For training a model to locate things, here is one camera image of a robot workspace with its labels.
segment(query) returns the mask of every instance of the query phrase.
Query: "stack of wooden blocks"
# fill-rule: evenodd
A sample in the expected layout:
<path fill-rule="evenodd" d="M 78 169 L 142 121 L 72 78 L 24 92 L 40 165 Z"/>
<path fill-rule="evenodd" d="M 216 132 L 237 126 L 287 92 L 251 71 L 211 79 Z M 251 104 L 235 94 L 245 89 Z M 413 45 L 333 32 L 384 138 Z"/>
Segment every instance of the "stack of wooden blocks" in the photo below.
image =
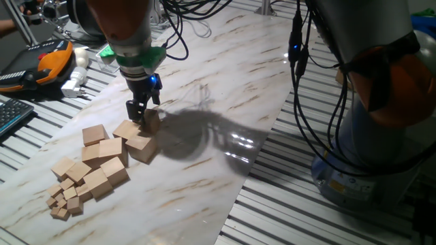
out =
<path fill-rule="evenodd" d="M 53 218 L 66 221 L 71 214 L 83 213 L 83 203 L 91 198 L 99 199 L 113 187 L 126 181 L 129 176 L 128 153 L 143 163 L 148 163 L 157 151 L 153 137 L 159 130 L 160 119 L 156 110 L 146 110 L 145 126 L 124 120 L 109 138 L 103 125 L 82 130 L 82 161 L 73 162 L 63 157 L 52 168 L 60 183 L 47 191 L 47 205 Z"/>

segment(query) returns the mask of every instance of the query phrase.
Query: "white plug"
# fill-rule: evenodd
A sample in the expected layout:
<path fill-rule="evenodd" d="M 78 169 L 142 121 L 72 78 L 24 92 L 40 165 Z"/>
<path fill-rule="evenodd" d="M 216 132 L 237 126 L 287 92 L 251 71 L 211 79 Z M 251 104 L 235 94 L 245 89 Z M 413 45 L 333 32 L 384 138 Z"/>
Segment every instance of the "white plug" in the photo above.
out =
<path fill-rule="evenodd" d="M 87 68 L 88 62 L 89 62 L 89 57 L 88 57 L 88 53 L 86 52 L 86 50 L 84 50 L 83 48 L 76 48 L 76 49 L 74 49 L 74 54 L 76 55 L 77 66 Z"/>
<path fill-rule="evenodd" d="M 87 70 L 83 67 L 74 68 L 73 72 L 69 76 L 70 80 L 65 82 L 61 87 L 63 95 L 67 98 L 76 98 L 83 96 L 84 91 L 80 88 L 85 78 L 87 77 Z"/>

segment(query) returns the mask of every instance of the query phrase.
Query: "marble-patterned surface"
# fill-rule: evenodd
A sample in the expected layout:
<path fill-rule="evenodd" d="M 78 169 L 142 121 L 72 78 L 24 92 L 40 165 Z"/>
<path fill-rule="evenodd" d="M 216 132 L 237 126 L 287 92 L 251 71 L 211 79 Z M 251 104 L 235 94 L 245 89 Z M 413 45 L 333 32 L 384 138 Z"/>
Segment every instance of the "marble-patterned surface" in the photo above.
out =
<path fill-rule="evenodd" d="M 131 92 L 116 78 L 0 186 L 0 226 L 32 245 L 213 244 L 291 89 L 291 23 L 229 7 L 208 21 L 208 39 L 186 26 L 187 61 L 167 59 L 157 71 L 161 150 L 150 164 L 130 159 L 130 181 L 86 202 L 83 215 L 51 218 L 50 167 L 80 160 L 82 128 L 102 123 L 112 133 L 127 118 Z"/>

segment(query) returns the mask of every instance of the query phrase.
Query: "black cable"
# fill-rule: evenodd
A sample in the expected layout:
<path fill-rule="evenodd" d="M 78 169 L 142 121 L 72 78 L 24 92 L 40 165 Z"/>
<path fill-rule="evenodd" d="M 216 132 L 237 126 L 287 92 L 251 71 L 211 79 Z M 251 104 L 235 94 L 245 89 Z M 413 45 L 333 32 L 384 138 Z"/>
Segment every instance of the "black cable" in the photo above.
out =
<path fill-rule="evenodd" d="M 342 117 L 343 117 L 343 113 L 345 111 L 345 104 L 347 102 L 347 95 L 348 95 L 347 90 L 348 90 L 347 75 L 343 74 L 343 83 L 342 83 L 342 91 L 341 91 L 341 93 L 343 93 L 342 107 L 341 107 L 341 112 L 339 113 L 339 118 L 338 118 L 338 123 L 336 125 L 336 132 L 334 134 L 334 138 L 336 139 L 336 147 L 337 147 L 339 153 L 341 153 L 341 155 L 343 155 L 345 158 L 346 158 L 346 156 L 343 154 L 341 145 L 339 144 L 339 129 L 341 128 Z"/>
<path fill-rule="evenodd" d="M 223 8 L 225 8 L 232 2 L 232 0 L 227 0 L 222 6 L 215 9 L 220 1 L 221 0 L 216 0 L 213 6 L 205 12 L 197 12 L 197 10 L 205 6 L 207 3 L 211 3 L 214 1 L 193 1 L 190 3 L 179 3 L 177 0 L 161 0 L 164 9 L 167 9 L 169 12 L 172 12 L 173 14 L 176 14 L 181 18 L 187 20 L 205 20 L 220 12 Z"/>
<path fill-rule="evenodd" d="M 183 20 L 182 20 L 182 18 L 180 18 L 180 16 L 177 16 L 177 29 L 178 29 L 179 24 L 181 26 L 181 29 L 180 29 L 180 36 L 181 36 L 183 34 Z M 166 49 L 168 50 L 168 49 L 174 47 L 178 43 L 179 40 L 180 40 L 180 37 L 178 36 L 176 41 L 173 44 L 169 45 Z"/>
<path fill-rule="evenodd" d="M 327 126 L 328 145 L 330 146 L 331 149 L 334 149 L 334 146 L 333 146 L 333 143 L 332 143 L 332 138 L 330 136 L 331 135 L 332 126 L 333 126 L 333 120 L 336 117 L 336 113 L 338 112 L 339 107 L 341 106 L 342 99 L 343 99 L 343 93 L 342 93 L 342 90 L 341 90 L 341 95 L 339 95 L 338 103 L 334 107 L 334 111 L 332 113 L 332 117 L 330 118 L 330 122 L 328 122 L 328 126 Z"/>
<path fill-rule="evenodd" d="M 180 17 L 179 16 L 176 16 L 177 17 L 177 29 L 178 29 L 178 26 L 180 25 Z M 162 47 L 166 47 L 167 45 L 168 45 L 168 42 L 174 37 L 176 35 L 176 32 L 174 32 L 169 38 L 167 38 L 167 40 L 165 41 L 165 43 L 162 45 Z"/>
<path fill-rule="evenodd" d="M 169 16 L 168 10 L 165 7 L 163 8 L 163 10 L 164 10 L 165 14 L 167 16 Z M 185 40 L 183 39 L 182 35 L 178 32 L 178 30 L 177 30 L 176 26 L 174 25 L 174 23 L 172 22 L 171 18 L 168 18 L 168 22 L 170 22 L 171 27 L 174 29 L 174 32 L 177 34 L 178 38 L 182 42 L 183 47 L 185 48 L 186 55 L 183 58 L 174 57 L 174 56 L 169 55 L 169 54 L 167 54 L 166 56 L 168 58 L 174 59 L 176 61 L 184 61 L 185 59 L 188 59 L 188 56 L 189 56 L 188 46 L 186 45 Z"/>
<path fill-rule="evenodd" d="M 309 16 L 309 27 L 310 27 L 312 11 L 310 9 L 309 9 L 309 11 L 311 12 L 310 16 Z M 307 48 L 308 47 L 305 46 L 305 49 L 303 49 L 304 52 L 301 52 L 301 54 L 308 56 L 309 53 L 307 52 Z M 306 57 L 303 57 L 303 58 L 304 59 L 299 59 L 298 60 L 298 64 L 300 64 L 300 61 L 305 61 L 304 63 L 307 63 Z M 326 145 L 319 139 L 319 137 L 316 135 L 316 133 L 312 130 L 310 124 L 307 122 L 307 119 L 304 116 L 304 113 L 302 111 L 302 108 L 301 108 L 301 105 L 300 105 L 300 102 L 299 102 L 299 98 L 298 98 L 298 85 L 299 85 L 301 76 L 304 74 L 304 70 L 305 69 L 303 69 L 302 67 L 298 67 L 297 66 L 298 73 L 301 74 L 301 75 L 296 77 L 295 62 L 290 63 L 290 64 L 291 64 L 292 84 L 294 86 L 294 115 L 295 115 L 295 118 L 296 118 L 298 129 L 300 130 L 300 132 L 301 132 L 302 136 L 304 137 L 305 141 L 308 143 L 309 147 L 314 151 L 314 153 L 323 162 L 325 162 L 327 165 L 329 165 L 334 170 L 336 170 L 338 172 L 341 172 L 343 174 L 347 174 L 347 175 L 350 175 L 350 176 L 356 176 L 356 177 L 375 177 L 375 176 L 385 176 L 385 175 L 399 174 L 399 173 L 403 173 L 403 172 L 409 171 L 412 168 L 421 165 L 423 162 L 425 162 L 427 159 L 429 159 L 431 156 L 433 156 L 434 153 L 436 152 L 436 142 L 433 142 L 427 149 L 422 151 L 420 154 L 417 154 L 416 156 L 411 157 L 410 159 L 408 159 L 406 161 L 403 161 L 402 163 L 397 163 L 394 168 L 392 168 L 392 167 L 385 167 L 385 168 L 378 168 L 378 169 L 365 168 L 364 166 L 356 165 L 356 164 L 348 161 L 348 159 L 343 159 L 342 157 L 339 157 L 337 154 L 335 154 L 333 151 L 331 151 L 328 147 L 326 147 Z M 347 77 L 346 77 L 346 75 L 347 74 L 344 73 L 344 84 L 343 84 L 343 89 L 341 91 L 342 99 L 340 97 L 340 100 L 338 101 L 338 105 L 337 105 L 337 107 L 339 108 L 340 103 L 342 103 L 342 108 L 341 108 L 342 116 L 343 116 L 343 110 L 345 110 L 345 103 L 346 103 L 346 96 L 347 96 L 347 94 L 346 94 L 346 91 L 347 91 Z M 366 174 L 354 174 L 354 173 L 350 173 L 350 172 L 347 172 L 347 171 L 343 171 L 342 169 L 339 169 L 338 167 L 336 167 L 332 163 L 330 163 L 322 154 L 320 154 L 316 150 L 316 148 L 313 146 L 311 140 L 309 140 L 309 138 L 307 137 L 306 133 L 304 132 L 304 130 L 303 130 L 302 126 L 301 126 L 298 114 L 300 114 L 300 117 L 302 118 L 303 122 L 305 123 L 307 129 L 309 130 L 311 135 L 316 139 L 316 142 L 322 146 L 322 148 L 325 150 L 325 152 L 331 154 L 336 160 L 341 161 L 343 164 L 345 164 L 345 165 L 347 165 L 349 167 L 353 167 L 354 169 L 357 169 L 358 171 L 362 171 L 362 172 L 364 172 Z"/>
<path fill-rule="evenodd" d="M 319 66 L 319 67 L 321 67 L 321 68 L 324 68 L 324 69 L 332 69 L 332 68 L 337 68 L 337 67 L 341 66 L 341 64 L 337 63 L 336 65 L 332 65 L 332 66 L 330 66 L 330 67 L 327 67 L 327 66 L 323 66 L 323 65 L 318 64 L 318 63 L 317 63 L 317 62 L 312 58 L 311 55 L 309 55 L 309 58 L 312 60 L 312 62 L 313 62 L 315 65 L 317 65 L 317 66 Z"/>

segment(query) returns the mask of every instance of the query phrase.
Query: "black keyboard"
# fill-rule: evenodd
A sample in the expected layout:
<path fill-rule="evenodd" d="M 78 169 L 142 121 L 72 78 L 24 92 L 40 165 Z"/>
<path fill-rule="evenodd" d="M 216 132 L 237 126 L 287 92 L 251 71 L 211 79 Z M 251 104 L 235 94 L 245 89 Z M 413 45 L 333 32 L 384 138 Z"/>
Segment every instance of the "black keyboard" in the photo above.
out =
<path fill-rule="evenodd" d="M 15 126 L 33 111 L 32 105 L 10 99 L 0 105 L 0 136 Z"/>

